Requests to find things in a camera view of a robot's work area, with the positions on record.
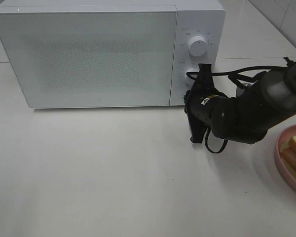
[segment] power knob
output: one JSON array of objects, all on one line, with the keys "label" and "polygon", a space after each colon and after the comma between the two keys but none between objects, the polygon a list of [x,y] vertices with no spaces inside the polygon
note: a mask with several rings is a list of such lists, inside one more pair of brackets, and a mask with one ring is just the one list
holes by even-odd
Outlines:
[{"label": "power knob", "polygon": [[188,41],[189,53],[194,57],[200,57],[206,53],[208,46],[208,40],[203,35],[193,36]]}]

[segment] pink plate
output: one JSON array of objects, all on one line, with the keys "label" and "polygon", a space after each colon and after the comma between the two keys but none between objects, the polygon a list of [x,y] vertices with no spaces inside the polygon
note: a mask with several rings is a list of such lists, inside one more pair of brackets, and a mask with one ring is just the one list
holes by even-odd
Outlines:
[{"label": "pink plate", "polygon": [[283,179],[296,191],[296,178],[287,169],[280,156],[280,149],[282,145],[288,141],[292,136],[296,136],[296,125],[290,126],[281,132],[276,141],[276,147],[274,151],[275,163],[278,171],[282,175]]}]

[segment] cable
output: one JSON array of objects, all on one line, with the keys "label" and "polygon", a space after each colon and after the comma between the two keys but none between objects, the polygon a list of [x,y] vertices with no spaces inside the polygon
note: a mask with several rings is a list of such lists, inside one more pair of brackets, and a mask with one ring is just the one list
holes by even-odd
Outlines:
[{"label": "cable", "polygon": [[240,89],[247,88],[244,84],[242,84],[240,81],[237,80],[237,78],[235,77],[235,75],[231,74],[231,75],[228,76],[228,78],[229,78],[229,80],[232,81],[232,83],[234,83]]},{"label": "cable", "polygon": [[222,147],[219,149],[219,151],[213,152],[208,146],[208,137],[209,137],[210,133],[211,133],[211,128],[207,127],[207,132],[206,132],[206,136],[205,136],[205,146],[206,146],[207,150],[210,151],[211,153],[215,153],[215,154],[221,153],[226,148],[228,140],[223,141]]},{"label": "cable", "polygon": [[[287,67],[255,66],[255,67],[247,67],[247,68],[238,69],[238,70],[231,71],[231,72],[212,73],[211,75],[214,76],[214,77],[220,77],[220,76],[228,76],[230,74],[237,74],[237,73],[243,73],[243,72],[254,71],[254,70],[278,70],[278,71],[283,71],[283,70],[286,70],[286,69],[287,69]],[[186,73],[186,75],[192,80],[195,80],[195,78],[192,77],[192,75],[198,75],[198,74],[199,74],[199,72]]]}]

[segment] microwave control panel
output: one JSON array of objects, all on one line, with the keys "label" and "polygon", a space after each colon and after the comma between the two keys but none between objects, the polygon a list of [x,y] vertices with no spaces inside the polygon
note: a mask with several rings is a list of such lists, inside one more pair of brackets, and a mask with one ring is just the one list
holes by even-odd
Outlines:
[{"label": "microwave control panel", "polygon": [[199,63],[215,65],[225,17],[224,10],[178,11],[170,105],[183,105],[193,85],[186,72],[198,71]]}]

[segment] plate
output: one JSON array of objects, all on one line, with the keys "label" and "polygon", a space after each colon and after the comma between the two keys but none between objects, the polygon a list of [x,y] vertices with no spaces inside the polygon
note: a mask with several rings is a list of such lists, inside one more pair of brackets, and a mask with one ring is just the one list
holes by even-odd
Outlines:
[{"label": "plate", "polygon": [[292,137],[296,136],[296,125],[290,126],[282,131],[277,138],[274,157],[276,167],[283,179],[296,191],[296,172],[293,168],[280,156],[282,145],[284,145]]}]

